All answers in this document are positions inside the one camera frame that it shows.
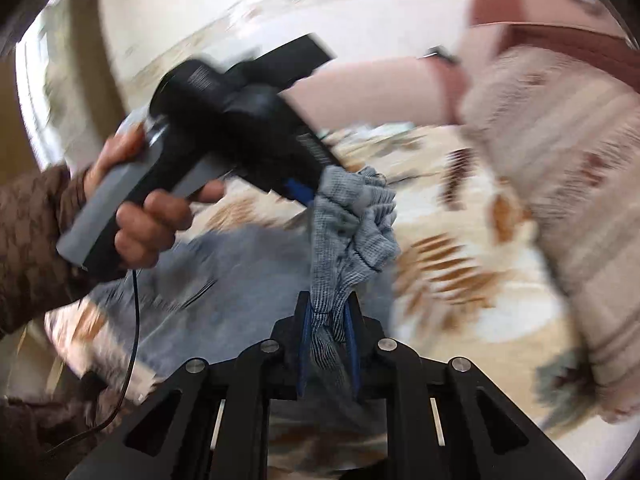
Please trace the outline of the left forearm patterned sleeve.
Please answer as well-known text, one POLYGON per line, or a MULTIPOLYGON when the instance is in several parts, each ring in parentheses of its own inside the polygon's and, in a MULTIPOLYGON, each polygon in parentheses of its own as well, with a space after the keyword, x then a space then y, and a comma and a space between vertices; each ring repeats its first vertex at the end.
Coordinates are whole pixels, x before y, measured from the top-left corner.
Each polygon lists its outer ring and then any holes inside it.
POLYGON ((86 203, 81 171, 64 166, 23 174, 0 191, 0 326, 3 337, 50 310, 123 278, 90 274, 64 260, 56 243, 86 203))

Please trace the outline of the person's left hand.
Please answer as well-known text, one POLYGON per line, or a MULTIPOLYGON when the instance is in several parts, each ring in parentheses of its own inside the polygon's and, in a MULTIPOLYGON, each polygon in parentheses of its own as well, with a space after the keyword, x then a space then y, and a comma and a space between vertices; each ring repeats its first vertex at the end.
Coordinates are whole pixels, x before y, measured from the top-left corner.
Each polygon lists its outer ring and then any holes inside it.
MULTIPOLYGON (((145 131, 136 125, 126 132, 110 136, 98 159, 87 170, 84 191, 91 198, 112 168, 137 156, 145 147, 145 131)), ((189 198, 173 196, 164 190, 148 195, 141 206, 124 203, 116 212, 118 232, 114 245, 127 269, 139 270, 155 266, 162 252, 175 244, 176 234, 190 229, 193 202, 214 204, 224 197, 221 180, 211 180, 189 198)))

